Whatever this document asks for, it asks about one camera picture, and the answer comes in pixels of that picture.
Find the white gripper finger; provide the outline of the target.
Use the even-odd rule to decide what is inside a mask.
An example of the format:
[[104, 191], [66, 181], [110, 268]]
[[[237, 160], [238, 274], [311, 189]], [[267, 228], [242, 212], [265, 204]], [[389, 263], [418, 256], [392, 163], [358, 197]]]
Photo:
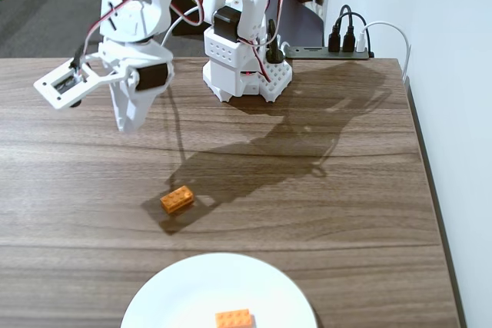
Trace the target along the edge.
[[126, 89], [128, 104], [125, 113], [125, 132], [136, 131], [144, 124], [151, 105], [163, 91], [163, 88], [152, 88], [143, 91]]
[[123, 79], [121, 81], [111, 83], [109, 88], [118, 130], [133, 131], [131, 120], [127, 115], [129, 104], [128, 81]]

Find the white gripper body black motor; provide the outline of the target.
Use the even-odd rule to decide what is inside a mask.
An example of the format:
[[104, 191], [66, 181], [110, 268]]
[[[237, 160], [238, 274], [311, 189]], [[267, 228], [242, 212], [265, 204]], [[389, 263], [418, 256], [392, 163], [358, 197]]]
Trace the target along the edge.
[[120, 43], [105, 38], [99, 43], [98, 52], [107, 65], [128, 69], [131, 91], [161, 93], [174, 77], [174, 55], [155, 40]]

